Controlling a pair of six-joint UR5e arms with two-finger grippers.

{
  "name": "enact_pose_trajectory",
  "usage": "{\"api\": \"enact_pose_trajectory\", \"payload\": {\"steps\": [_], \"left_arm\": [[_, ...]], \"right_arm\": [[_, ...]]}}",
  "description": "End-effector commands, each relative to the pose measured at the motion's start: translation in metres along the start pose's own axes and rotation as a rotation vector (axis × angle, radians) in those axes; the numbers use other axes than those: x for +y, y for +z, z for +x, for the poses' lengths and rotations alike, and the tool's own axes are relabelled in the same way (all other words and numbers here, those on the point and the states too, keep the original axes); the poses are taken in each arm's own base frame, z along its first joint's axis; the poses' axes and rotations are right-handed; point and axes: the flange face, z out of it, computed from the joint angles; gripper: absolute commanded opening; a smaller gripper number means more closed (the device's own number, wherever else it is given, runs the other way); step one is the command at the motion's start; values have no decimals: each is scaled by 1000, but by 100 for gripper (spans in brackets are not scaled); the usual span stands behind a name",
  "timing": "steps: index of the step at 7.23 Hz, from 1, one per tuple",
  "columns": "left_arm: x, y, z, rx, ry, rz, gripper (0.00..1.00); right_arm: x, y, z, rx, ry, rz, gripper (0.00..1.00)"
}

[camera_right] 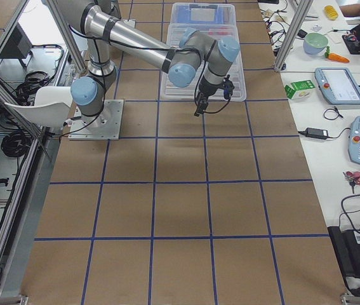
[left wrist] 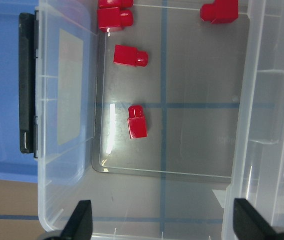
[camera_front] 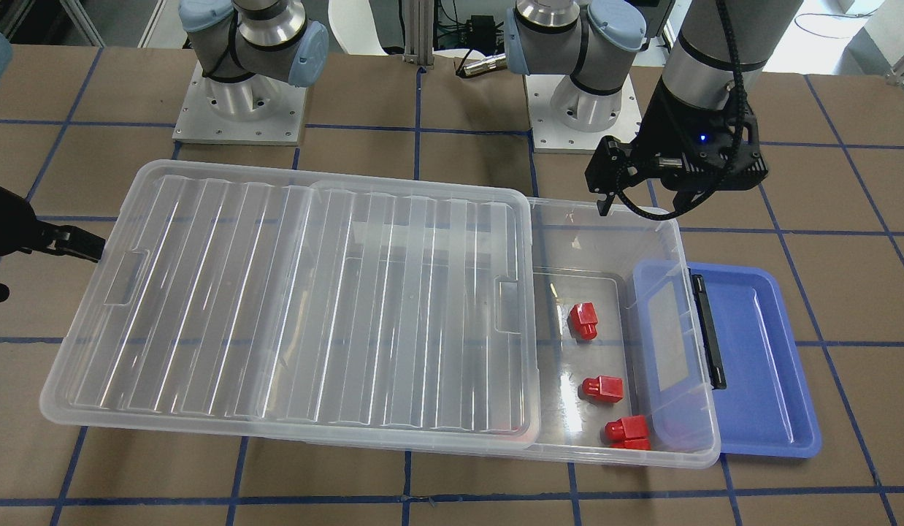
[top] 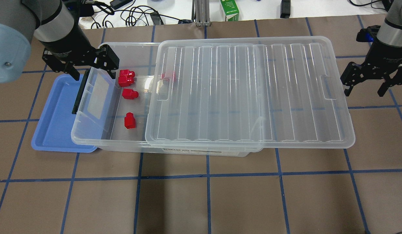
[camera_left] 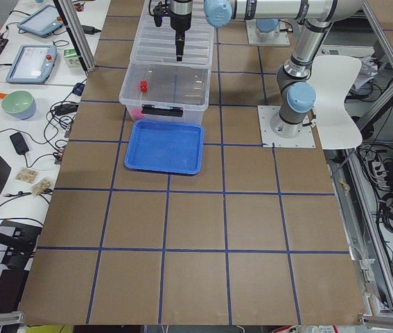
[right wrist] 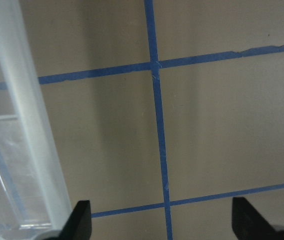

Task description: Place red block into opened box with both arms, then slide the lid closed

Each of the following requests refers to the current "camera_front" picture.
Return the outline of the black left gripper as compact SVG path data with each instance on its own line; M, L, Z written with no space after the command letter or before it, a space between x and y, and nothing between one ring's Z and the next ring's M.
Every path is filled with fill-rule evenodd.
M636 138L622 142L604 136L585 170L589 192L603 194L599 216L613 201L650 220L671 220L705 203L711 194L753 189L766 179L768 164L760 150L759 127L739 81L721 110L698 109L676 99L660 80ZM675 192L673 211L649 212L625 194L657 179Z

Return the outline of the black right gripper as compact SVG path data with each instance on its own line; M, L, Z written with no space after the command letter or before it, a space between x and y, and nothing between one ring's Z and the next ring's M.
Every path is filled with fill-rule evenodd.
M105 243L104 237L71 224L57 227L39 221L28 201L0 186L0 257L42 252L98 263Z

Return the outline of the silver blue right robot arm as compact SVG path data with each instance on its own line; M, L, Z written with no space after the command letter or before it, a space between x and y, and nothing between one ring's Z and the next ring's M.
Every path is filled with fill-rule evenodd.
M329 49L324 24L299 1L181 1L181 26L198 69L177 119L182 143L295 142L305 92ZM0 186L0 257L41 252L98 262L105 239L38 219L25 197Z

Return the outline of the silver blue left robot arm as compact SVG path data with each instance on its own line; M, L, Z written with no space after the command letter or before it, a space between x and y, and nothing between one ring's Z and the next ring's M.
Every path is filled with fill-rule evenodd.
M768 175L747 90L799 1L693 1L629 142L607 134L585 177L605 216L619 199L646 219L675 219L718 192ZM626 1L518 1L503 21L503 58L519 75L559 75L552 109L582 132L609 129L636 53L648 36Z

